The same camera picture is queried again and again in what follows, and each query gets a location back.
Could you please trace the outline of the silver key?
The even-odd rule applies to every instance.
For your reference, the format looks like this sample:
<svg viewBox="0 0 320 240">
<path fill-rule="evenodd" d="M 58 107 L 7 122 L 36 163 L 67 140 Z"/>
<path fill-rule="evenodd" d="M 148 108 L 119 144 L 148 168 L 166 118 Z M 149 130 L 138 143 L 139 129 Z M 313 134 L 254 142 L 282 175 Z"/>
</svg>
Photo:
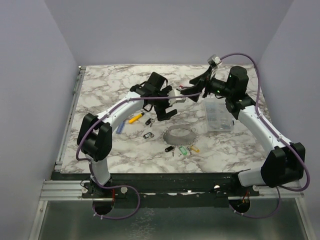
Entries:
<svg viewBox="0 0 320 240">
<path fill-rule="evenodd" d="M 153 124 L 155 123 L 155 121 L 156 121 L 155 119 L 151 119 L 151 120 L 150 120 L 150 127 L 153 126 Z"/>
</svg>

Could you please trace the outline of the green key tag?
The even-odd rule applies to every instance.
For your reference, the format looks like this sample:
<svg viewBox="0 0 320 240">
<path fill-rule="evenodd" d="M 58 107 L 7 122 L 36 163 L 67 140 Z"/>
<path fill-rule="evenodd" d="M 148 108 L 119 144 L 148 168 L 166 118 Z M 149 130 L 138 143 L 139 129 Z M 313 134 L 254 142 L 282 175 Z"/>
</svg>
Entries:
<svg viewBox="0 0 320 240">
<path fill-rule="evenodd" d="M 188 154 L 188 151 L 184 146 L 180 146 L 178 149 L 182 155 L 186 156 Z"/>
</svg>

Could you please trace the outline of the yellow key tag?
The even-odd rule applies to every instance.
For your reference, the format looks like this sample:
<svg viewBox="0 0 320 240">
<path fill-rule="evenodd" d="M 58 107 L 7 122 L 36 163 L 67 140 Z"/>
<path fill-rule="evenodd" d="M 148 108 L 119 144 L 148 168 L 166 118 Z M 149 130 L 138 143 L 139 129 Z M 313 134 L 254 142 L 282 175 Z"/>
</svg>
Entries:
<svg viewBox="0 0 320 240">
<path fill-rule="evenodd" d="M 194 151 L 194 152 L 196 152 L 196 153 L 199 153 L 199 152 L 200 152 L 200 150 L 199 150 L 196 146 L 194 146 L 194 145 L 189 146 L 188 149 L 189 149 L 190 151 Z"/>
</svg>

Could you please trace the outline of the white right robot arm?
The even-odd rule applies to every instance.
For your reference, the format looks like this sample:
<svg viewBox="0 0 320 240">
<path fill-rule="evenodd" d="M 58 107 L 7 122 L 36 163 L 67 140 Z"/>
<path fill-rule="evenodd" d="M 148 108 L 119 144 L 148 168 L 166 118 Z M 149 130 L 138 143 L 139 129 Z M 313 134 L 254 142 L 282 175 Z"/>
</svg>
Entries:
<svg viewBox="0 0 320 240">
<path fill-rule="evenodd" d="M 258 168 L 240 171 L 233 177 L 229 189 L 240 196 L 248 187 L 266 185 L 278 187 L 300 180 L 304 175 L 306 149 L 284 137 L 266 117 L 259 112 L 256 102 L 247 94 L 249 77 L 247 70 L 233 66 L 226 81 L 215 77 L 215 69 L 209 67 L 200 76 L 190 80 L 190 87 L 183 87 L 180 93 L 197 102 L 203 96 L 214 94 L 225 99 L 226 109 L 245 125 L 267 152 L 266 160 Z"/>
</svg>

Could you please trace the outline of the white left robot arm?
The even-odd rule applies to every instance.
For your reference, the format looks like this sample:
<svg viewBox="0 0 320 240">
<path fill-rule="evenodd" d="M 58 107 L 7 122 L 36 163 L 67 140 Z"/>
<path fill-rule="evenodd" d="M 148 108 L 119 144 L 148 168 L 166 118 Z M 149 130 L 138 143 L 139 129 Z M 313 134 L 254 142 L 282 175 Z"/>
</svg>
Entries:
<svg viewBox="0 0 320 240">
<path fill-rule="evenodd" d="M 172 86 L 163 87 L 167 83 L 165 77 L 152 72 L 147 81 L 132 86 L 125 97 L 109 109 L 97 115 L 88 113 L 84 116 L 77 137 L 76 159 L 81 160 L 80 152 L 85 154 L 91 179 L 95 182 L 93 191 L 97 196 L 106 197 L 111 190 L 107 156 L 113 146 L 113 132 L 118 126 L 147 105 L 155 110 L 159 121 L 169 120 L 177 113 L 176 110 L 166 112 L 174 104 L 170 98 L 179 95 L 179 91 Z"/>
</svg>

